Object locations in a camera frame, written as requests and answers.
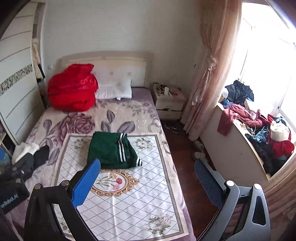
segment sneaker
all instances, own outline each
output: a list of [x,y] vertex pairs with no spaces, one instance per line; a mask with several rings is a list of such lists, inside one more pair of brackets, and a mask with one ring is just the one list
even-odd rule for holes
[[179,130],[174,126],[169,126],[169,125],[165,124],[165,128],[171,130],[174,133],[179,133]]
[[193,142],[193,145],[194,145],[194,147],[195,147],[195,149],[196,149],[197,151],[199,151],[199,152],[204,152],[205,147],[204,147],[204,145],[203,145],[202,143],[200,143],[199,141],[195,141],[195,142]]
[[198,152],[198,151],[196,151],[196,152],[194,152],[193,154],[192,154],[192,159],[193,160],[198,160],[199,158],[201,158],[201,159],[205,159],[205,154],[204,153],[202,153],[202,152]]

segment white mat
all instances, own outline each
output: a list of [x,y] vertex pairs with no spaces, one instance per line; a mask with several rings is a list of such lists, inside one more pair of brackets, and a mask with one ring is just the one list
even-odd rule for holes
[[[99,240],[173,240],[187,235],[182,192],[159,136],[128,139],[143,166],[102,170],[83,205],[77,207],[85,223]],[[86,135],[66,136],[55,167],[56,185],[83,169],[90,140]],[[55,211],[64,233],[72,237],[58,205]]]

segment white stripes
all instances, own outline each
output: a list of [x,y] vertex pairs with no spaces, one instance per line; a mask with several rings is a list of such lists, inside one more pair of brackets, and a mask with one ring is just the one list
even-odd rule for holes
[[120,156],[120,161],[124,162],[126,161],[126,156],[125,156],[125,152],[124,152],[124,145],[122,142],[122,139],[125,137],[125,133],[121,133],[120,137],[119,137],[119,141],[118,141],[118,146],[119,146],[119,156]]
[[142,164],[143,164],[143,162],[138,157],[137,160],[136,160],[136,166],[140,167],[140,166],[142,166]]

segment headboard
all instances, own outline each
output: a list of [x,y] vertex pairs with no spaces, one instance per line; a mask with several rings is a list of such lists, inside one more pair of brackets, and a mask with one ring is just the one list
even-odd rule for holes
[[152,54],[145,51],[98,51],[77,53],[60,59],[58,71],[71,64],[93,64],[93,73],[98,79],[131,79],[131,86],[148,86],[149,67]]

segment window sill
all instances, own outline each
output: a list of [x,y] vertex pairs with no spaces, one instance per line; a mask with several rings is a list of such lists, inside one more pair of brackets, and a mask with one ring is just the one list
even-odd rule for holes
[[[221,103],[217,103],[217,107],[219,107],[222,111],[225,110],[223,105]],[[263,168],[263,161],[262,159],[259,157],[257,151],[255,150],[255,148],[253,147],[253,145],[251,144],[251,142],[246,138],[245,134],[250,134],[246,129],[243,129],[241,126],[241,122],[237,119],[234,120],[233,122],[234,126],[238,129],[238,131],[241,133],[241,135],[243,136],[243,138],[245,139],[245,141],[247,142],[247,144],[249,145],[249,147],[251,148],[252,152],[254,153],[254,156],[257,158],[258,162],[260,163],[261,167],[262,167],[262,171],[264,173],[264,175],[266,176],[266,179],[269,181],[271,176],[270,174],[266,174],[265,170]]]
[[[221,103],[217,103],[217,107],[219,107],[222,111],[225,110],[223,105]],[[260,156],[258,155],[257,151],[255,150],[255,148],[253,147],[253,145],[251,144],[251,142],[246,138],[245,134],[250,134],[246,129],[243,129],[242,126],[241,126],[241,123],[239,120],[235,119],[233,124],[234,126],[239,130],[239,132],[242,134],[243,138],[246,140],[246,142],[248,143],[248,145],[250,146],[251,150],[253,151],[254,155],[256,156],[256,158],[258,159],[261,167],[262,167],[262,170],[267,178],[268,181],[271,181],[275,176],[277,176],[278,174],[281,173],[282,169],[284,168],[285,165],[287,165],[287,163],[292,159],[294,158],[294,155],[296,154],[296,151],[293,151],[292,152],[292,155],[288,158],[288,160],[285,162],[285,164],[280,168],[280,170],[278,170],[273,176],[270,176],[270,174],[266,174],[265,173],[265,170],[263,168],[263,161],[262,159],[260,158]]]

